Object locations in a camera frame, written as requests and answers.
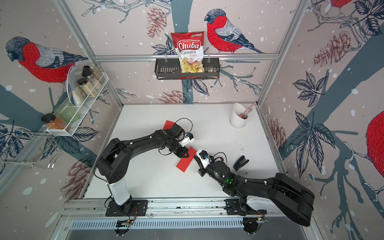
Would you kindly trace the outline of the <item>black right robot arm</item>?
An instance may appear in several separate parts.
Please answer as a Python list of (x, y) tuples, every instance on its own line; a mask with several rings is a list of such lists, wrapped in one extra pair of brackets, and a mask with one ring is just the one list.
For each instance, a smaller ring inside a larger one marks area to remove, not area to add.
[(240, 198), (241, 215), (251, 213), (252, 207), (247, 203), (247, 197), (261, 197), (271, 200), (293, 222), (304, 227), (310, 226), (315, 195), (288, 176), (277, 173), (273, 178), (250, 179), (232, 173), (223, 161), (210, 162), (198, 156), (194, 156), (194, 159), (200, 167), (201, 177), (209, 175), (227, 195)]

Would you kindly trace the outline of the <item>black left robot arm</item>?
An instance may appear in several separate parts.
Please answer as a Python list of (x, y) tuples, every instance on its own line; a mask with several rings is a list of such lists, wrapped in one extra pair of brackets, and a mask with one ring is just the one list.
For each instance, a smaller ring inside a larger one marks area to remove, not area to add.
[(157, 130), (152, 134), (130, 141), (112, 139), (96, 163), (99, 173), (105, 177), (112, 200), (123, 214), (131, 211), (132, 196), (124, 177), (132, 158), (154, 149), (169, 149), (178, 158), (190, 156), (187, 144), (194, 141), (192, 133), (186, 133), (174, 123), (170, 129)]

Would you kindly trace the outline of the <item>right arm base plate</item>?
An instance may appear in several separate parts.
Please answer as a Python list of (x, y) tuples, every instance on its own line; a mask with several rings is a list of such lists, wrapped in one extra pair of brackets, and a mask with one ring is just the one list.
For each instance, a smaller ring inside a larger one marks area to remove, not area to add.
[(226, 199), (226, 207), (224, 208), (229, 216), (247, 216), (247, 215), (260, 215), (267, 214), (267, 210), (254, 210), (247, 205), (245, 199)]

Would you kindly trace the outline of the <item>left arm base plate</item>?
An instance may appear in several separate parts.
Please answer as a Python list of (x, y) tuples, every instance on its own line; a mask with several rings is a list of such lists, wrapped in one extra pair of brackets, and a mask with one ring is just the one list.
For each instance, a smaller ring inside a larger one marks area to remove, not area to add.
[(143, 217), (146, 215), (148, 200), (128, 200), (122, 206), (111, 200), (107, 206), (106, 217)]

